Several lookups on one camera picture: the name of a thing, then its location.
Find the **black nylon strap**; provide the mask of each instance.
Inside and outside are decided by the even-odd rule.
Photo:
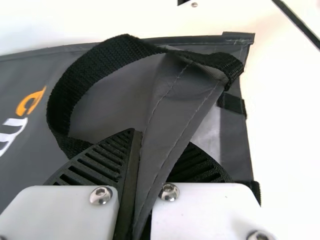
[[[156,47],[128,34],[110,38],[76,60],[62,75],[47,103],[46,120],[61,150],[71,159],[92,144],[68,137],[70,117],[81,97],[102,78],[137,60],[170,53],[195,63],[216,68],[228,77],[227,90],[243,72],[243,64],[230,54],[200,54]]]

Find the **white surface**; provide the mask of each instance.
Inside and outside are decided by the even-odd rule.
[[[0,215],[0,235],[8,240],[112,240],[118,192],[111,200],[89,202],[97,186],[32,186],[21,191]]]
[[[272,233],[277,222],[242,184],[174,184],[179,198],[153,206],[151,240],[245,240],[257,230]]]
[[[177,7],[176,0],[0,0],[0,55],[122,33],[141,38],[256,33],[241,89],[262,206],[281,223],[280,239],[318,236],[319,51],[270,0],[197,2],[193,8]],[[286,2],[319,27],[316,0]]]

